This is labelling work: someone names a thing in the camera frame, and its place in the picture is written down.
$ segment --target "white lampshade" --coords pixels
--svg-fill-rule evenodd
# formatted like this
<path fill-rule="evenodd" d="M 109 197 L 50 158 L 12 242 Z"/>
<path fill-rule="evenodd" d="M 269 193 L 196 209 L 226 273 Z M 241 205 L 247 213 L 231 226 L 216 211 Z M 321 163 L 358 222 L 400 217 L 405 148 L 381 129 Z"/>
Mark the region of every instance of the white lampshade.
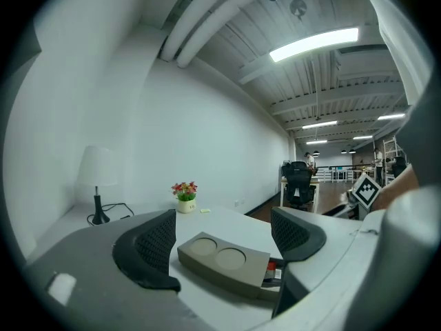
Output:
<path fill-rule="evenodd" d="M 116 184 L 118 180 L 113 151 L 96 146 L 86 147 L 78 172 L 78 182 L 93 186 Z"/>

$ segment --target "flower pot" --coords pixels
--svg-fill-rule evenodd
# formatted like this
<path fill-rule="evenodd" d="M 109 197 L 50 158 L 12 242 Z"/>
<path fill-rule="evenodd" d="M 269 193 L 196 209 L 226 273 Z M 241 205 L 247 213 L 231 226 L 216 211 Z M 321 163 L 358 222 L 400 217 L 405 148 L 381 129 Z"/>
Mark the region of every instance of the flower pot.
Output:
<path fill-rule="evenodd" d="M 180 213 L 190 213 L 196 209 L 196 199 L 191 201 L 179 201 L 178 200 L 178 211 Z"/>

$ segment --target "rectangular light panel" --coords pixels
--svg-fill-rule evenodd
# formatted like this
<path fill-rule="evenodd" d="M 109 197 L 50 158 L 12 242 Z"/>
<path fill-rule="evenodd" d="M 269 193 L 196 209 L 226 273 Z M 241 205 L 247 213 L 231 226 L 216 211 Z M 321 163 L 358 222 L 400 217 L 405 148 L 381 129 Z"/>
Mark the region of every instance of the rectangular light panel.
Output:
<path fill-rule="evenodd" d="M 292 57 L 302 52 L 332 46 L 333 44 L 348 43 L 358 40 L 358 28 L 334 30 L 295 41 L 269 53 L 274 62 Z"/>
<path fill-rule="evenodd" d="M 320 126 L 329 126 L 329 125 L 336 125 L 337 121 L 327 121 L 326 123 L 317 123 L 317 124 L 311 124 L 311 125 L 305 125 L 302 126 L 302 129 L 310 129 L 310 128 L 319 128 Z"/>
<path fill-rule="evenodd" d="M 370 136 L 357 136 L 353 138 L 354 140 L 365 140 L 365 139 L 372 139 L 372 135 Z"/>
<path fill-rule="evenodd" d="M 406 116 L 406 114 L 383 115 L 382 117 L 378 117 L 378 120 L 398 119 L 398 118 L 404 118 L 405 116 Z"/>
<path fill-rule="evenodd" d="M 310 142 L 306 142 L 307 145 L 316 145 L 318 143 L 326 143 L 328 142 L 328 140 L 319 140 L 319 141 L 310 141 Z"/>

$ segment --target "black power cord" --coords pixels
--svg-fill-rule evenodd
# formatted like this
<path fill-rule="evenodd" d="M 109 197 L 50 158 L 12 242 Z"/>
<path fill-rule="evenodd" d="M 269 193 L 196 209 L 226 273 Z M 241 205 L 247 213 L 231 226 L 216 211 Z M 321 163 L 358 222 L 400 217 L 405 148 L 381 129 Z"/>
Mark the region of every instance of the black power cord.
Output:
<path fill-rule="evenodd" d="M 125 206 L 125 207 L 126 207 L 131 213 L 132 213 L 132 216 L 135 215 L 135 213 L 130 209 L 130 207 L 127 206 L 127 204 L 124 203 L 124 202 L 120 202 L 120 203 L 109 203 L 109 204 L 104 205 L 104 206 L 101 206 L 101 207 L 103 208 L 103 211 L 104 211 L 104 212 L 107 212 L 107 211 L 111 210 L 112 208 L 114 208 L 114 207 L 116 207 L 116 206 L 119 206 L 119 205 L 124 205 L 124 206 Z M 88 221 L 89 225 L 92 225 L 92 226 L 96 225 L 96 224 L 93 224 L 93 223 L 90 221 L 90 217 L 93 217 L 93 216 L 94 216 L 94 214 L 89 214 L 88 217 L 86 218 L 86 220 Z"/>

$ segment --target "gray box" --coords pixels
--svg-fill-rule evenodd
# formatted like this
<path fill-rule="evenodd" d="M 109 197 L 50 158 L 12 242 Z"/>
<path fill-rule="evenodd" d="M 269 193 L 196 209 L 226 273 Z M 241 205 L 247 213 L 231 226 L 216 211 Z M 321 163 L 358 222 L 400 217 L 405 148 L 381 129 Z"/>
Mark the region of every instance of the gray box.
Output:
<path fill-rule="evenodd" d="M 201 232 L 178 247 L 179 261 L 207 281 L 256 299 L 269 262 L 269 253 L 247 249 Z"/>

